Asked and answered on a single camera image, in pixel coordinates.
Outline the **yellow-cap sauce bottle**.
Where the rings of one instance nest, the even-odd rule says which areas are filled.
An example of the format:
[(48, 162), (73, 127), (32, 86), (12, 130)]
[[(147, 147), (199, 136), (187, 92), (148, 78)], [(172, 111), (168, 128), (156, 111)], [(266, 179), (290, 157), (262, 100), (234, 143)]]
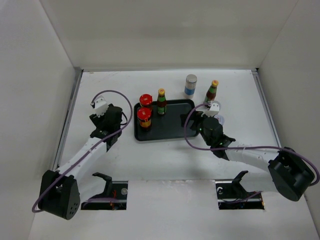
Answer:
[(206, 92), (205, 98), (203, 103), (209, 103), (210, 101), (214, 101), (217, 95), (217, 88), (219, 85), (219, 81), (218, 80), (213, 80), (211, 82), (211, 85), (208, 89), (208, 91)]
[(165, 96), (165, 89), (160, 88), (158, 90), (158, 97), (157, 97), (157, 113), (159, 115), (164, 115), (167, 112), (167, 99)]

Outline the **blue-label pepper jar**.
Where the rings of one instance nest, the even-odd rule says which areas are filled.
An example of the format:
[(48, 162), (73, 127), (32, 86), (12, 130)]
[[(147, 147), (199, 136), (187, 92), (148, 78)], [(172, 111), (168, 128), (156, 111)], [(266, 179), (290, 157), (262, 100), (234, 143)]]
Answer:
[(192, 99), (195, 94), (197, 76), (194, 74), (189, 74), (185, 78), (184, 95), (187, 99)]

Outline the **red-lid chili jar front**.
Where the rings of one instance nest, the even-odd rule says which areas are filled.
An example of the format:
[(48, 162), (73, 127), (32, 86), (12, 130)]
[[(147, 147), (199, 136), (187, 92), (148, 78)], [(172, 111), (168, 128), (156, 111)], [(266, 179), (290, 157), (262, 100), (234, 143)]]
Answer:
[(139, 121), (139, 126), (145, 130), (148, 131), (151, 129), (152, 126), (152, 121), (151, 121), (151, 117), (152, 117), (152, 113), (151, 110), (149, 108), (146, 107), (140, 107), (137, 110), (137, 118)]

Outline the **red-lid chili jar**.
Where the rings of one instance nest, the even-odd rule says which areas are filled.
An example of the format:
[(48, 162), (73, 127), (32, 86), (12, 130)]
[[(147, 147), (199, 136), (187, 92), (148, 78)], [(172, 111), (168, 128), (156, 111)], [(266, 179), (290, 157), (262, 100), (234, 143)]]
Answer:
[(153, 97), (150, 94), (142, 94), (139, 97), (139, 104), (142, 108), (147, 108), (150, 111), (153, 110)]
[(152, 117), (152, 113), (151, 110), (149, 108), (146, 107), (140, 107), (137, 110), (137, 118), (139, 121), (139, 126), (145, 130), (148, 131), (151, 129), (152, 126), (152, 121), (151, 121), (151, 117)]

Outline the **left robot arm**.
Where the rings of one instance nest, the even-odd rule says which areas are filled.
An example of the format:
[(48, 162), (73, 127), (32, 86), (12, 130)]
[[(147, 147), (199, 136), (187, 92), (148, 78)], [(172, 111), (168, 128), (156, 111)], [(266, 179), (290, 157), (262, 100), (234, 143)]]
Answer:
[(65, 220), (74, 217), (85, 201), (79, 183), (93, 163), (107, 153), (121, 136), (122, 116), (122, 108), (113, 104), (109, 104), (101, 115), (89, 116), (95, 130), (80, 151), (65, 165), (43, 174), (33, 212), (47, 212)]

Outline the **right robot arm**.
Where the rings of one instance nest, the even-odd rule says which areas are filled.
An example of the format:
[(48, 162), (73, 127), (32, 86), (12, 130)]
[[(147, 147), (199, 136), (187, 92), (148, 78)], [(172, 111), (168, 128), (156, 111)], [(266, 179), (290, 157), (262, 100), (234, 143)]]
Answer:
[(238, 198), (252, 192), (278, 192), (286, 199), (297, 202), (308, 187), (313, 184), (315, 174), (306, 165), (302, 156), (289, 147), (253, 147), (228, 137), (223, 126), (213, 116), (201, 111), (182, 114), (181, 124), (196, 130), (208, 146), (207, 151), (217, 158), (229, 162), (239, 162), (260, 169), (259, 174), (241, 171), (232, 180), (232, 192)]

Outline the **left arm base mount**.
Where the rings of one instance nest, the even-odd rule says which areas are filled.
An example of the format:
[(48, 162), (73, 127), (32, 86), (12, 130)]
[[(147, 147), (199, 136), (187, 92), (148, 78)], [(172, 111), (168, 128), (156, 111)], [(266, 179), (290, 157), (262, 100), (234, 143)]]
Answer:
[(96, 172), (83, 189), (82, 210), (122, 211), (127, 209), (128, 181), (114, 181), (111, 176)]

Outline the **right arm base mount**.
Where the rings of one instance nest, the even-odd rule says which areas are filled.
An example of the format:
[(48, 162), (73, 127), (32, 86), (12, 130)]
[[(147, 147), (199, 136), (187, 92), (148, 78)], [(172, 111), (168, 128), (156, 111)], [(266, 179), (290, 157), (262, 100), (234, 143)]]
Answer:
[(261, 191), (246, 191), (241, 185), (247, 170), (241, 171), (233, 179), (220, 179), (215, 182), (219, 210), (264, 210)]

